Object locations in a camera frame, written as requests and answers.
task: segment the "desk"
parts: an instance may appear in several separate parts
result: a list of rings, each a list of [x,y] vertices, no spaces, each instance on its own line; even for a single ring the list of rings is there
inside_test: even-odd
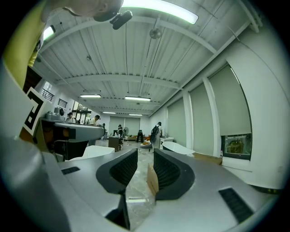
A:
[[[109,137],[109,145],[108,145],[108,147],[115,148],[115,151],[120,151],[122,145],[123,145],[123,142],[122,142],[121,138]]]

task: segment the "backpack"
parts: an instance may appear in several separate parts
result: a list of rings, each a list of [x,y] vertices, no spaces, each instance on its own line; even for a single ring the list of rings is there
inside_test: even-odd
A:
[[[156,135],[158,135],[158,133],[159,133],[159,129],[158,129],[159,126],[160,125],[154,126],[152,131],[151,131],[151,137],[150,137],[150,142],[151,143],[155,143],[155,141],[156,141]]]

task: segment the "yellow object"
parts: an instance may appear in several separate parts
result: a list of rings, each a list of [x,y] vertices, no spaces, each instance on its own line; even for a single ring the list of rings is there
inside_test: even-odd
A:
[[[21,88],[24,86],[27,66],[32,67],[38,50],[36,45],[45,23],[41,20],[46,0],[37,4],[22,20],[4,50],[4,62]]]

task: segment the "cabinet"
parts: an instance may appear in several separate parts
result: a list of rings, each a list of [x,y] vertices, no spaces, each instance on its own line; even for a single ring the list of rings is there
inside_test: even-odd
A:
[[[172,137],[168,137],[168,138],[160,138],[160,149],[163,149],[163,146],[162,146],[162,144],[164,143],[164,142],[173,142],[173,139],[174,138],[172,138]]]

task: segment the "security camera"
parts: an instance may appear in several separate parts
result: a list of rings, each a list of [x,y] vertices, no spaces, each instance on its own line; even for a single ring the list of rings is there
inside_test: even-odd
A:
[[[116,17],[110,21],[110,24],[113,24],[113,29],[118,30],[121,26],[126,24],[132,17],[133,14],[129,10],[123,14],[118,13]]]

